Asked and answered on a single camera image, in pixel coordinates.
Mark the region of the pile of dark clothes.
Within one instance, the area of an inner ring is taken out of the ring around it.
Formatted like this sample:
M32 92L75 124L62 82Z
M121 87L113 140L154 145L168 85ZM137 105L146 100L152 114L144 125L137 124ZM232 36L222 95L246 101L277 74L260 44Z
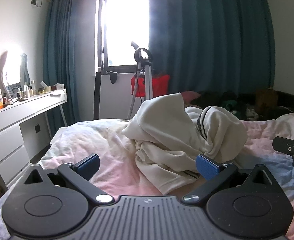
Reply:
M191 105L201 109L208 106L222 107L239 120L266 121L294 113L294 95L272 88L242 94L231 91L205 91L201 92L198 98L191 100Z

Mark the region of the cosmetic bottles on desk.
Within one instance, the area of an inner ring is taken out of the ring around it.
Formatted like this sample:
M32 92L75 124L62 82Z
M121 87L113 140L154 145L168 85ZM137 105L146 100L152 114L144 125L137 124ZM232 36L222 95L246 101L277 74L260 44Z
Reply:
M4 105L12 105L14 102L21 102L30 99L33 96L48 93L51 91L51 86L47 86L46 83L41 82L41 87L36 88L34 80L31 81L31 85L21 83L6 84L4 85L4 92L0 89L0 96Z

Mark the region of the teal curtain left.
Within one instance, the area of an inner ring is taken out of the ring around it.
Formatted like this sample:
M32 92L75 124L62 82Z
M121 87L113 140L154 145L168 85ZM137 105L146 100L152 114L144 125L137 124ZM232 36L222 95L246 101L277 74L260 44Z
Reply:
M56 132L63 126L79 121L76 81L76 18L78 0L51 0L45 24L43 80L48 85L64 85L67 103L63 104L65 117L59 110L48 114L50 129Z

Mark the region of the silver tripod stand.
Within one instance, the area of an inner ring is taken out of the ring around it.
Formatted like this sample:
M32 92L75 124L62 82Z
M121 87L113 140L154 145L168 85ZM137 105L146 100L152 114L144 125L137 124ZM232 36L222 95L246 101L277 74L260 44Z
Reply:
M134 108L137 92L139 93L138 98L140 98L140 101L142 103L142 96L139 90L139 77L141 73L144 74L143 83L142 83L145 86L144 99L150 100L154 97L153 88L152 88L152 62L154 58L148 49L139 47L135 42L132 41L131 46L133 46L133 48L135 49L134 59L136 61L136 72L135 72L135 75L133 76L134 85L132 89L131 104L130 104L128 115L127 115L128 120L131 119L131 116L133 113L133 108Z

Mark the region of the white vanity desk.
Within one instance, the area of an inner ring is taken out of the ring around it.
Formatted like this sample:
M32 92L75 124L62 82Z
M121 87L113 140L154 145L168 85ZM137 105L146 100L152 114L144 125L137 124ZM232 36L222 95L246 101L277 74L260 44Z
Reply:
M67 90L54 90L14 103L0 110L0 187L7 191L31 165L20 124L55 107L65 120L62 104Z

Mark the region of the cream white hooded jacket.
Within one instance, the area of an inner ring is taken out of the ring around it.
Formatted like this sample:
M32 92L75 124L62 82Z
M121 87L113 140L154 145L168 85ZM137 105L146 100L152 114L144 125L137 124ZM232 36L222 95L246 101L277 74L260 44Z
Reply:
M248 134L243 123L222 107L185 107L180 93L146 100L123 129L136 143L135 163L166 195L200 178L196 158L233 160Z

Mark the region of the vanity mirror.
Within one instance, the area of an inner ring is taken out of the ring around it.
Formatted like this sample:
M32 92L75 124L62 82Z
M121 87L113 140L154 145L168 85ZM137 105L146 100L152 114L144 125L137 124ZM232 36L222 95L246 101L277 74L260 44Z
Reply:
M5 52L1 80L9 99L17 98L18 92L26 90L30 77L25 53Z

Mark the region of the teal curtain right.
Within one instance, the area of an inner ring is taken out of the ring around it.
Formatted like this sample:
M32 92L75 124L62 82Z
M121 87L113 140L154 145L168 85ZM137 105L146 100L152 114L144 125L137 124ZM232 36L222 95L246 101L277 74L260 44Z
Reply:
M253 93L273 86L267 0L149 0L149 49L169 93Z

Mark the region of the teal curtain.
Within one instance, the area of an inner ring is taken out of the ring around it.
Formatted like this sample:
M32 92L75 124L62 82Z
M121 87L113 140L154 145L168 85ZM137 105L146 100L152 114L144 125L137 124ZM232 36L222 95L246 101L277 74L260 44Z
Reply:
M253 93L273 86L267 0L149 0L149 49L169 93Z
M50 129L56 132L63 126L79 121L76 81L76 18L78 0L51 0L45 24L43 80L48 85L64 85L67 103L63 104L65 117L59 110L48 114Z

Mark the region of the red bag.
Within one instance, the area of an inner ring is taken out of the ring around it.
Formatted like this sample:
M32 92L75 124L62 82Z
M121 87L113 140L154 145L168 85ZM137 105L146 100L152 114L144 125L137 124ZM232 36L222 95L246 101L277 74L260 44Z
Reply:
M168 93L169 75L158 75L152 78L153 97L163 96ZM138 88L136 98L145 97L145 83L142 75L138 77Z

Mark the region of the pink pillow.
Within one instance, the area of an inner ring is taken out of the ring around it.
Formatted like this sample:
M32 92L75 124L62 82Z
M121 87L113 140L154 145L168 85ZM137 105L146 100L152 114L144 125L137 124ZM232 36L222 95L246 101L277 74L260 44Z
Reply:
M201 94L191 90L181 92L181 95L185 104L190 104L194 99L197 99L201 96Z

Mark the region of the black window frame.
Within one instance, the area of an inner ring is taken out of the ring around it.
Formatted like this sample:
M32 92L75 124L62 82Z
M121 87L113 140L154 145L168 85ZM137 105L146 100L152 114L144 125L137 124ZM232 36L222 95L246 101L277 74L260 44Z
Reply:
M133 73L134 42L149 47L149 0L99 0L98 66L108 72Z

